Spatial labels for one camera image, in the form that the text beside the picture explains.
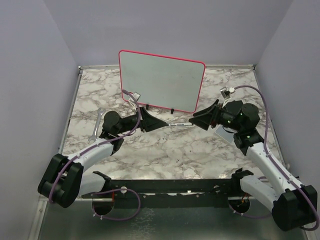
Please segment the pink framed whiteboard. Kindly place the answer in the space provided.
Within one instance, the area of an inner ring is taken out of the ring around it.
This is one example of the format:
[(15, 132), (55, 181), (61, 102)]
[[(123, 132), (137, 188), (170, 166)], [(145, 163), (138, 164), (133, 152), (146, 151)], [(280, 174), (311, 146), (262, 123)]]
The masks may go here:
[(206, 65), (173, 56), (121, 50), (121, 89), (140, 95), (138, 103), (185, 113), (197, 109)]

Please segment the white blue whiteboard marker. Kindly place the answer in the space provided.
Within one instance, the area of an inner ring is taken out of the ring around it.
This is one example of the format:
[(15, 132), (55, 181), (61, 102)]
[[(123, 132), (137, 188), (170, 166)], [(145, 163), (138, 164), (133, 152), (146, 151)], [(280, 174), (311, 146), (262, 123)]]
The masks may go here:
[(169, 127), (191, 127), (193, 123), (190, 122), (178, 122), (178, 123), (168, 123)]

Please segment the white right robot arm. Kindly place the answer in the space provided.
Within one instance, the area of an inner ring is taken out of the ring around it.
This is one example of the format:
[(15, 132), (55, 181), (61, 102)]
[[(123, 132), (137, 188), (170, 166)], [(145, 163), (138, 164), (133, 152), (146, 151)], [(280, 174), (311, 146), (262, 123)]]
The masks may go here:
[(317, 213), (318, 193), (312, 185), (304, 185), (269, 152), (267, 142), (258, 133), (259, 109), (252, 103), (232, 101), (223, 106), (215, 101), (210, 107), (193, 114), (189, 122), (208, 130), (217, 125), (234, 130), (236, 147), (263, 173), (269, 184), (261, 182), (250, 171), (238, 170), (231, 176), (229, 189), (240, 196), (247, 193), (263, 204), (276, 225), (283, 231), (320, 225)]

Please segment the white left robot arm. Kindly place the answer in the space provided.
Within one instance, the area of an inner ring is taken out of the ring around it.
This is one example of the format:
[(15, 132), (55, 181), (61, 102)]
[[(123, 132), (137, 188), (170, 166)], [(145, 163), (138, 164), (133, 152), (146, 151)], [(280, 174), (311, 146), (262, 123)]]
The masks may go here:
[(76, 153), (57, 153), (52, 157), (37, 187), (38, 193), (63, 208), (69, 207), (77, 197), (92, 192), (101, 198), (106, 197), (111, 186), (105, 177), (100, 173), (92, 173), (88, 177), (83, 174), (115, 154), (124, 138), (136, 129), (150, 132), (167, 126), (167, 122), (152, 116), (144, 107), (127, 117), (121, 117), (116, 111), (107, 112), (97, 140)]

